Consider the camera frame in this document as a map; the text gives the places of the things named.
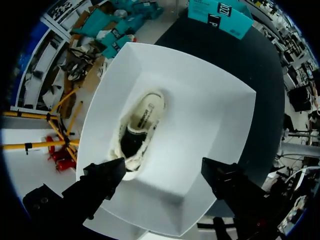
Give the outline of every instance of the shoe lining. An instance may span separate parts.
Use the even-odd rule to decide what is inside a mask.
[[[130,118],[130,127],[133,130],[149,130],[159,120],[164,109],[164,100],[157,94],[145,96],[136,107]]]

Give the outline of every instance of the white shoe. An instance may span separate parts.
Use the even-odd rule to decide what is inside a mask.
[[[143,156],[166,108],[163,94],[158,90],[146,92],[120,120],[114,133],[115,148],[110,159],[125,159],[123,180],[132,180],[141,171]]]

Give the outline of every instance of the black tabletop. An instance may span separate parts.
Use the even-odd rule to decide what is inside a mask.
[[[188,18],[186,12],[155,44],[212,63],[256,91],[251,128],[239,165],[251,181],[262,186],[278,150],[285,112],[284,79],[274,45],[253,27],[238,40]],[[216,201],[207,214],[233,215],[224,201]]]

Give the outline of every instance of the white tray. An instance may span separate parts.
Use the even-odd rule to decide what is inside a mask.
[[[109,161],[119,119],[149,89],[166,112],[145,153],[143,171],[122,181],[102,207],[141,228],[181,236],[216,201],[201,175],[202,158],[237,163],[245,146],[256,92],[204,60],[170,48],[127,43],[94,94],[81,133],[77,179],[90,163]]]

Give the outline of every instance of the black shoe tongue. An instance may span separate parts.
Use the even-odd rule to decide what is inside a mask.
[[[121,150],[126,158],[135,155],[140,149],[142,143],[147,137],[147,132],[134,132],[133,129],[127,127],[125,133],[120,141]]]

